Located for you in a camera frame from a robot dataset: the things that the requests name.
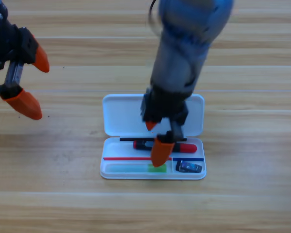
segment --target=blue line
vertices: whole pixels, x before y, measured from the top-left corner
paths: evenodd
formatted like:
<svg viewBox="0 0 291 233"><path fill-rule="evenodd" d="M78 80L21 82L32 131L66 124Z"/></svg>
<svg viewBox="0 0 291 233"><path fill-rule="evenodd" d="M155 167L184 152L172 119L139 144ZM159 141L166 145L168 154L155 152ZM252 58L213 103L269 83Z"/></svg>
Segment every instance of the blue line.
<svg viewBox="0 0 291 233"><path fill-rule="evenodd" d="M171 157L173 161L197 161L197 162L203 162L203 158L174 158Z"/></svg>

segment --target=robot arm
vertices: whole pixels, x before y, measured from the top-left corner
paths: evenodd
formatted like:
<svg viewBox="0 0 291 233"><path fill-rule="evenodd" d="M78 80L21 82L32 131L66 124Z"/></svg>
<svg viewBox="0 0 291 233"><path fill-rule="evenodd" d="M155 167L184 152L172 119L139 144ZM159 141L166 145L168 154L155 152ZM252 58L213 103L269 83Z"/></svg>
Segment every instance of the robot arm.
<svg viewBox="0 0 291 233"><path fill-rule="evenodd" d="M42 117L39 102L20 85L24 64L32 64L49 72L46 53L27 28L18 28L8 21L8 10L0 0L0 70L10 61L0 96L16 111L35 120Z"/></svg>
<svg viewBox="0 0 291 233"><path fill-rule="evenodd" d="M148 130L162 118L169 119L171 130L155 139L154 166L163 165L174 143L183 139L181 126L188 115L185 101L193 93L210 46L229 20L232 7L233 0L160 0L163 30L141 115Z"/></svg>

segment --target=wooden table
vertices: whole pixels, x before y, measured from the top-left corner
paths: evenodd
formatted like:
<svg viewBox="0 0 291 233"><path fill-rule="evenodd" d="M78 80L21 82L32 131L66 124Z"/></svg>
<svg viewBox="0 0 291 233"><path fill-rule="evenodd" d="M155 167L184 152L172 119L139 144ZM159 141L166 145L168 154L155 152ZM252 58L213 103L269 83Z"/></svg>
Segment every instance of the wooden table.
<svg viewBox="0 0 291 233"><path fill-rule="evenodd" d="M159 42L150 0L5 3L52 67L23 73L40 121L0 99L0 233L291 233L291 0L236 0L214 43L196 87L200 181L99 174L102 98L149 83Z"/></svg>

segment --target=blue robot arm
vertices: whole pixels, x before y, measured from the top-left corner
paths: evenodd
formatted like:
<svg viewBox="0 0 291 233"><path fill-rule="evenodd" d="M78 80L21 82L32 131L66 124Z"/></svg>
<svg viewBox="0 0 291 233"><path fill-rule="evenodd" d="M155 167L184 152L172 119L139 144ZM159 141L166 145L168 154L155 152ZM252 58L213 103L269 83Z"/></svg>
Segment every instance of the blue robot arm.
<svg viewBox="0 0 291 233"><path fill-rule="evenodd" d="M151 154L154 166L164 164L174 143L183 139L181 126L188 115L185 100L193 93L208 51L228 22L233 4L233 0L160 0L163 29L141 115L148 130L165 117L171 130L156 138Z"/></svg>

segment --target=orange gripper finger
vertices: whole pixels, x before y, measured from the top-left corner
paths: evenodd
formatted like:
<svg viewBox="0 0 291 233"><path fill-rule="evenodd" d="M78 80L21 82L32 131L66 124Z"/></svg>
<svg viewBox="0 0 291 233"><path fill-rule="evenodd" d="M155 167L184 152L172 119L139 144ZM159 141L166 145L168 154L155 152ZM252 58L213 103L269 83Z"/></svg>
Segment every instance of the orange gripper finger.
<svg viewBox="0 0 291 233"><path fill-rule="evenodd" d="M154 167L159 167L166 163L174 145L174 143L163 143L158 138L155 138L151 152L151 161Z"/></svg>
<svg viewBox="0 0 291 233"><path fill-rule="evenodd" d="M33 119L39 120L42 118L42 111L39 102L32 94L22 90L16 97L5 100L17 112Z"/></svg>
<svg viewBox="0 0 291 233"><path fill-rule="evenodd" d="M38 48L35 54L35 63L33 63L33 65L42 72L45 72L45 73L49 72L48 56L40 45L38 45Z"/></svg>
<svg viewBox="0 0 291 233"><path fill-rule="evenodd" d="M156 125L157 123L155 122L151 122L151 121L147 121L145 123L147 130L151 131Z"/></svg>

